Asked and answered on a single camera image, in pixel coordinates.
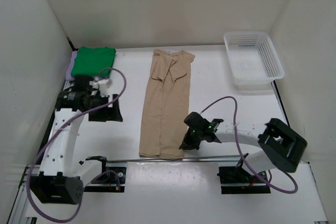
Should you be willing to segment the purple t shirt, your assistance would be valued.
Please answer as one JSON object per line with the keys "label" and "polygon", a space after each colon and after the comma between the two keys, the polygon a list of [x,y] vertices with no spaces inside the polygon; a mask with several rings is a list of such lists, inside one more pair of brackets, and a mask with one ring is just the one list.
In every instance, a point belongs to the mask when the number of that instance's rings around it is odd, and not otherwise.
{"label": "purple t shirt", "polygon": [[72,77],[71,72],[75,64],[75,58],[77,57],[77,53],[78,52],[76,50],[71,53],[70,64],[68,66],[68,69],[66,71],[66,76],[65,76],[66,81],[73,81],[75,79],[74,77]]}

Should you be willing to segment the beige t shirt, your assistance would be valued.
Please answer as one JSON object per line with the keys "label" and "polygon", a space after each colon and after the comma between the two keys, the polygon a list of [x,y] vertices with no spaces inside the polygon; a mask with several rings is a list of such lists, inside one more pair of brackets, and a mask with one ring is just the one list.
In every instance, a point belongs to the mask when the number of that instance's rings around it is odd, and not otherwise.
{"label": "beige t shirt", "polygon": [[187,51],[154,50],[142,111],[139,155],[180,159],[189,112],[191,64]]}

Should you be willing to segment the green t shirt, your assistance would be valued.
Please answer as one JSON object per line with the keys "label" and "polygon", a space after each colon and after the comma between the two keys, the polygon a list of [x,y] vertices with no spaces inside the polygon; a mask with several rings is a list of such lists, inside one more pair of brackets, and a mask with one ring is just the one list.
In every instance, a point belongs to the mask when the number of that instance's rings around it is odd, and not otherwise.
{"label": "green t shirt", "polygon": [[70,74],[72,77],[87,75],[107,78],[110,76],[110,68],[113,67],[115,56],[116,50],[114,48],[81,47],[77,51]]}

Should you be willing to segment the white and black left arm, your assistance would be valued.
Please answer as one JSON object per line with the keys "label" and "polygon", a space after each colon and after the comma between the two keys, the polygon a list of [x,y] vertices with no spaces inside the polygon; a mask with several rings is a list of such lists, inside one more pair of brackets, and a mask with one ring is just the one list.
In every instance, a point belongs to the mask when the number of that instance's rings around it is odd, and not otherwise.
{"label": "white and black left arm", "polygon": [[110,176],[103,156],[90,156],[72,165],[83,112],[91,122],[122,122],[117,94],[107,95],[108,80],[77,75],[72,86],[58,95],[55,125],[49,145],[43,152],[39,173],[30,178],[30,189],[47,204],[77,205],[91,182],[105,182]]}

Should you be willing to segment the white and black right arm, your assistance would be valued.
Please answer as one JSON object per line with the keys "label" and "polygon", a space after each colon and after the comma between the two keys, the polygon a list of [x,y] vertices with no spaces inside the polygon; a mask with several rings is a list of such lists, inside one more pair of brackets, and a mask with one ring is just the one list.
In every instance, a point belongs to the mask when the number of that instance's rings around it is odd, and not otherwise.
{"label": "white and black right arm", "polygon": [[[208,121],[199,113],[192,112],[184,120],[188,126],[180,149],[198,150],[202,141],[208,143],[235,142],[235,134],[229,134],[223,119]],[[294,173],[307,147],[307,141],[287,126],[283,121],[272,118],[258,137],[251,133],[238,132],[240,144],[260,147],[261,151],[244,154],[248,162],[236,168],[236,177],[247,182],[254,177],[255,171],[262,173],[274,168],[282,172]]]}

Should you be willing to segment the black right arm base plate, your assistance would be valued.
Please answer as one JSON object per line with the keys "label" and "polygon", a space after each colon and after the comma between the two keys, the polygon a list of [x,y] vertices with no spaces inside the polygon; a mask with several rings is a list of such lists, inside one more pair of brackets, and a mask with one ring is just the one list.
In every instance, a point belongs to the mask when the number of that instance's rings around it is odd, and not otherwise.
{"label": "black right arm base plate", "polygon": [[220,179],[222,195],[271,193],[269,186],[241,167],[220,166],[217,176]]}

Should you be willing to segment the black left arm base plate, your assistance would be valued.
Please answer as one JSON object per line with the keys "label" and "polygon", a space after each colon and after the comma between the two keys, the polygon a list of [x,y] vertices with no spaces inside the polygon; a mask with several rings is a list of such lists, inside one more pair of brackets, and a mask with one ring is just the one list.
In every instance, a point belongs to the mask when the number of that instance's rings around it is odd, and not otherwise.
{"label": "black left arm base plate", "polygon": [[126,163],[108,163],[97,178],[84,189],[90,193],[123,193],[127,176]]}

